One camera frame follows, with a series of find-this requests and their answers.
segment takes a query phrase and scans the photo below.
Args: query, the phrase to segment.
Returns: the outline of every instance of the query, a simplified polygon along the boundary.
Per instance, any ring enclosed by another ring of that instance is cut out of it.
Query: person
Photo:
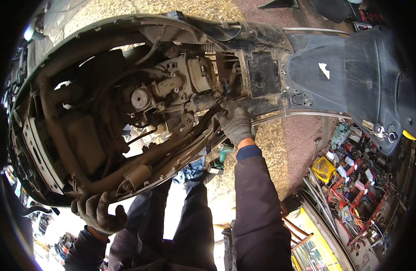
[[[236,220],[233,242],[238,271],[292,270],[291,234],[283,225],[280,202],[270,174],[251,133],[249,113],[233,101],[217,113],[220,126],[237,146],[235,166]],[[71,210],[86,221],[72,244],[64,268],[98,270],[108,236],[117,233],[108,268],[144,271],[216,271],[214,230],[204,174],[184,182],[187,197],[173,240],[163,240],[164,210],[171,180],[138,195],[128,214],[123,206],[108,214],[109,192],[75,199]]]

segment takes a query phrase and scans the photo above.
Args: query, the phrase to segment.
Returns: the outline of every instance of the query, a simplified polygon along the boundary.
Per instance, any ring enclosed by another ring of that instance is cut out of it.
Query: work glove
[[[83,195],[71,202],[71,212],[83,219],[88,226],[98,233],[111,236],[123,230],[127,223],[127,214],[122,205],[115,210],[116,215],[108,213],[109,204],[113,197],[110,192],[101,195]]]
[[[217,113],[218,122],[229,140],[237,146],[244,138],[253,138],[252,123],[249,112],[234,101],[221,104],[226,109],[227,115]]]

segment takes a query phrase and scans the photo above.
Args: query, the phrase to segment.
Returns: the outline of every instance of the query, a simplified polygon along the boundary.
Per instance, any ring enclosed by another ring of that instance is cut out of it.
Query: gray glove
[[[218,122],[231,142],[237,146],[244,138],[253,138],[252,123],[249,112],[234,101],[227,101],[221,106],[228,111],[225,116],[217,113]]]
[[[122,205],[116,207],[116,215],[108,213],[109,204],[112,200],[110,192],[102,195],[83,195],[71,202],[71,212],[80,216],[88,226],[91,226],[101,234],[111,236],[123,230],[127,223],[127,214]]]

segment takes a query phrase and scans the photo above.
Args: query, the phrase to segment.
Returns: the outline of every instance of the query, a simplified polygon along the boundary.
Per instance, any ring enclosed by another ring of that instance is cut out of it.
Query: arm
[[[232,229],[239,271],[292,270],[291,234],[283,226],[279,198],[261,150],[251,133],[249,113],[235,102],[217,113],[222,130],[237,146],[237,217]]]
[[[71,211],[86,222],[73,242],[65,260],[65,270],[97,271],[104,260],[108,237],[122,230],[127,214],[122,205],[116,207],[116,215],[108,213],[113,196],[109,192],[89,197],[85,194],[73,200]]]

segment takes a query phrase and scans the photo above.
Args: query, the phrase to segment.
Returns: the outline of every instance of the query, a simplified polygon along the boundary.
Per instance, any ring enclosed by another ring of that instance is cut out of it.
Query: leg
[[[127,225],[116,234],[111,258],[124,268],[135,268],[161,258],[164,209],[172,179],[134,199],[127,212]]]
[[[214,230],[206,187],[198,181],[186,181],[184,186],[187,197],[173,238],[173,249],[168,252],[167,258],[170,263],[216,271]]]

